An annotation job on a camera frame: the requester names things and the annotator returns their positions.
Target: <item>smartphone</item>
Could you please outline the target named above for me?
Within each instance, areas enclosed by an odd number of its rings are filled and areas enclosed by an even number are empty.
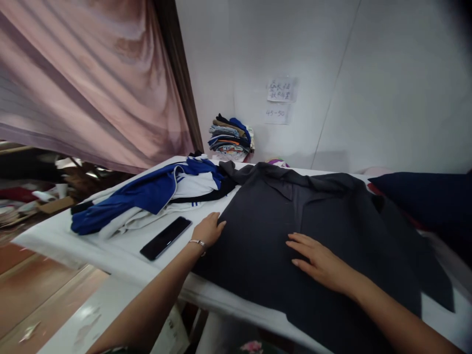
[[[192,222],[190,220],[179,216],[139,252],[150,261],[154,261],[191,224]]]

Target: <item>paper sign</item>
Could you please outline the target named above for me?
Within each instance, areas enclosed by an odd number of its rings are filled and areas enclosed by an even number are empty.
[[[280,77],[271,80],[267,88],[267,100],[272,102],[295,102],[295,78]]]
[[[268,103],[264,112],[266,124],[288,124],[290,104]]]

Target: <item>blue jacket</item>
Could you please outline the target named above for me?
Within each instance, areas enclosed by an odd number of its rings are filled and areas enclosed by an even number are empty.
[[[72,231],[79,235],[93,234],[132,207],[157,214],[176,192],[177,174],[180,172],[195,176],[211,172],[217,186],[223,179],[211,161],[187,157],[186,163],[168,165],[144,175],[123,186],[108,199],[72,215]]]

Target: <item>white tablecloth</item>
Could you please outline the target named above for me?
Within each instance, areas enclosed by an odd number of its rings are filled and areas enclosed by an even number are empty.
[[[185,157],[175,156],[153,167],[151,171],[184,160]],[[240,169],[245,165],[244,163],[236,163],[236,168]],[[303,169],[294,170],[301,175],[309,176],[329,173]],[[367,176],[353,176],[367,182]],[[139,251],[169,225],[177,217],[176,214],[166,215],[142,229],[131,230],[110,240],[100,241],[96,234],[77,236],[73,233],[70,229],[70,211],[66,210],[31,227],[13,242],[69,266],[89,263],[125,281],[143,287],[187,244],[191,239],[195,225],[212,211],[222,212],[237,189],[239,186],[227,197],[207,202],[202,208],[179,213],[179,215],[192,220],[192,226],[154,262],[148,261]],[[180,296],[202,308],[235,316],[290,338],[318,353],[330,353],[328,349],[289,323],[285,314],[246,301],[195,274],[190,274],[187,277]],[[470,341],[472,338],[472,304],[456,289],[454,289],[454,300],[456,313],[451,313],[423,294],[422,318],[432,328],[469,353],[472,350]]]

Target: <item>forearm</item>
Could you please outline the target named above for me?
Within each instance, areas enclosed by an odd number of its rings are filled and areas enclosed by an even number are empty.
[[[187,244],[129,303],[87,354],[119,346],[149,353],[177,300],[185,278],[203,251],[196,243]]]
[[[395,301],[368,278],[350,297],[399,353],[462,353],[455,345]]]

